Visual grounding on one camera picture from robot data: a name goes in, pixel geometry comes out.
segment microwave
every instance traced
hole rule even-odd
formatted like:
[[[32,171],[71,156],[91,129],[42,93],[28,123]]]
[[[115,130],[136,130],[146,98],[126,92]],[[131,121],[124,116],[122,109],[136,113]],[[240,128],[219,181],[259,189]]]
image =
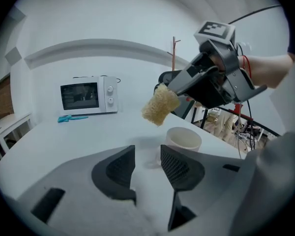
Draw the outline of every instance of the microwave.
[[[118,111],[116,77],[73,78],[58,85],[57,90],[57,102],[62,116]]]

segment white wall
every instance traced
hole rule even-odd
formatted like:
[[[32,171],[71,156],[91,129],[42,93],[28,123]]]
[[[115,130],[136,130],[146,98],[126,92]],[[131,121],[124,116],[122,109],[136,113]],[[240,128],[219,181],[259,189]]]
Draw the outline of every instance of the white wall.
[[[6,77],[11,70],[11,66],[6,60],[5,50],[9,42],[10,35],[16,25],[16,21],[7,17],[4,24],[0,28],[0,81]]]
[[[282,8],[277,7],[258,12],[233,25],[236,26],[236,42],[246,42],[251,45],[250,55],[269,57],[287,53],[289,28]],[[251,114],[255,121],[283,135],[285,127],[270,99],[273,91],[274,89],[268,88],[249,100]],[[232,103],[224,107],[232,110],[235,108]],[[249,116],[246,102],[243,103],[242,113]]]
[[[198,52],[193,33],[200,21],[173,0],[43,0],[27,16],[37,22],[28,55],[59,43],[93,38],[170,51],[173,36],[181,40],[178,56],[191,60]]]
[[[170,68],[141,60],[115,57],[66,59],[31,71],[35,122],[60,115],[55,87],[61,80],[81,76],[116,76],[120,112],[141,111],[153,96],[160,72]]]
[[[11,67],[11,98],[16,116],[22,116],[32,110],[30,69],[23,59]]]
[[[24,58],[60,43],[96,38],[133,41],[171,51],[176,36],[181,40],[177,56],[191,60],[198,53],[193,34],[200,22],[173,0],[20,0],[16,7],[27,16],[18,38]],[[52,84],[63,77],[105,74],[122,80],[118,84],[120,111],[141,110],[152,96],[159,75],[167,70],[170,67],[114,57],[53,62],[30,71],[30,105],[37,123],[58,116],[58,107],[50,100],[54,95]]]

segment wrist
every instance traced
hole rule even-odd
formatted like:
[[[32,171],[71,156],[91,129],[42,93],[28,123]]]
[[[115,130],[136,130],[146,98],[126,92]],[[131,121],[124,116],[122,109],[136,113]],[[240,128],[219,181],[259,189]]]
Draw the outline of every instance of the wrist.
[[[243,65],[244,65],[244,56],[238,56],[238,62],[239,62],[239,67],[240,68],[244,68]]]

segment black cable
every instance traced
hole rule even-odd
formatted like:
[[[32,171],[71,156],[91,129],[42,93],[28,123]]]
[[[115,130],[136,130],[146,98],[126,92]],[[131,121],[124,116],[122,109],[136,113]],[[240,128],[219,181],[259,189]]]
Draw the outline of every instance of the black cable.
[[[240,125],[239,125],[239,123],[240,123],[240,114],[241,114],[241,102],[240,102],[240,108],[239,108],[238,125],[237,125],[237,136],[236,136],[236,138],[237,138],[237,147],[238,147],[239,158],[241,159],[240,150],[239,150],[239,133],[240,133]]]
[[[249,140],[250,140],[250,147],[252,148],[252,145],[251,145],[251,132],[252,132],[252,136],[253,136],[253,138],[254,138],[254,149],[255,149],[255,132],[253,131],[253,127],[254,127],[254,121],[252,120],[252,116],[251,116],[251,109],[250,109],[250,104],[249,104],[249,100],[247,100],[247,104],[248,104],[248,108],[249,108],[249,114],[250,114],[250,124],[251,124],[251,126],[250,126],[250,138],[249,138]]]
[[[244,52],[242,51],[242,47],[241,47],[241,45],[237,44],[237,46],[239,46],[239,48],[240,48],[241,55],[244,55]]]
[[[103,76],[107,77],[107,75],[101,75],[101,77],[103,77]],[[117,83],[119,83],[121,81],[121,79],[119,79],[119,78],[116,78],[116,79],[119,80],[119,81],[117,81]]]

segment white table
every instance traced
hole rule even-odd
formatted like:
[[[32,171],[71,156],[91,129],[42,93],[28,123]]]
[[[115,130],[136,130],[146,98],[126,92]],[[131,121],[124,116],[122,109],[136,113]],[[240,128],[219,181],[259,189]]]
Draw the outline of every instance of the white table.
[[[5,136],[13,132],[15,139],[18,141],[20,137],[14,130],[18,128],[20,125],[22,125],[24,122],[27,122],[29,124],[29,128],[32,129],[30,116],[31,116],[31,113],[27,113],[21,116],[11,114],[0,119],[0,145],[2,146],[2,149],[4,150],[5,153],[9,152],[9,148],[6,145],[4,140]]]
[[[162,168],[151,165],[155,162],[157,148],[165,141],[167,130],[175,126],[192,129],[201,136],[200,152],[239,158],[238,150],[231,145],[172,114],[160,127],[144,120],[140,111],[90,116],[63,123],[57,123],[55,118],[37,125],[3,157],[0,189],[17,199],[32,184],[68,160],[135,145],[136,168],[131,188],[137,194],[137,208],[158,232],[166,232],[174,191]]]

